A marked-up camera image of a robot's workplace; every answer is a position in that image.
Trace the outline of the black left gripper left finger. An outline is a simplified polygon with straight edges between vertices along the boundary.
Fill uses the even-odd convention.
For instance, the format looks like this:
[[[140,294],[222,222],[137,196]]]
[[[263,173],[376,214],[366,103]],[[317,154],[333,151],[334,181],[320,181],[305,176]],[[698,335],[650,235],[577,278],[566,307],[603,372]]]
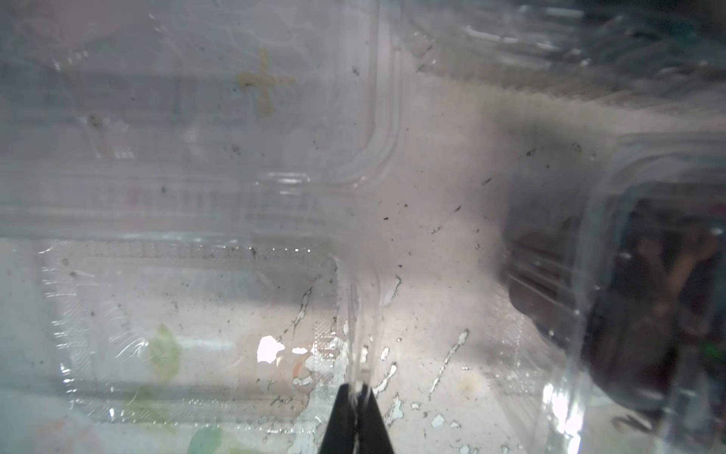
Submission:
[[[319,454],[353,454],[357,435],[357,410],[349,384],[342,384],[325,429]]]

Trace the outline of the clear clamshell container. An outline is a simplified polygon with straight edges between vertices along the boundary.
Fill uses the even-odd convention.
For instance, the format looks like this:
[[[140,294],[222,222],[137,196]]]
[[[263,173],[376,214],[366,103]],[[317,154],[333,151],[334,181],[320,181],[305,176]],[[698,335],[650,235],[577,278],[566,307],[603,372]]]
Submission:
[[[724,452],[723,134],[624,137],[509,252],[512,306],[555,350],[532,452]]]
[[[298,429],[365,379],[396,1],[5,1],[1,386]]]

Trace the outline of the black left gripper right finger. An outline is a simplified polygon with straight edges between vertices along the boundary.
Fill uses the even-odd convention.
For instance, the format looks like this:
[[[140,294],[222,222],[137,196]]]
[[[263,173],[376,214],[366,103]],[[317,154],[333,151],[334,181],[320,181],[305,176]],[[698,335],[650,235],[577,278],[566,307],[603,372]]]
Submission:
[[[355,452],[393,454],[393,446],[374,393],[364,385],[355,404]]]

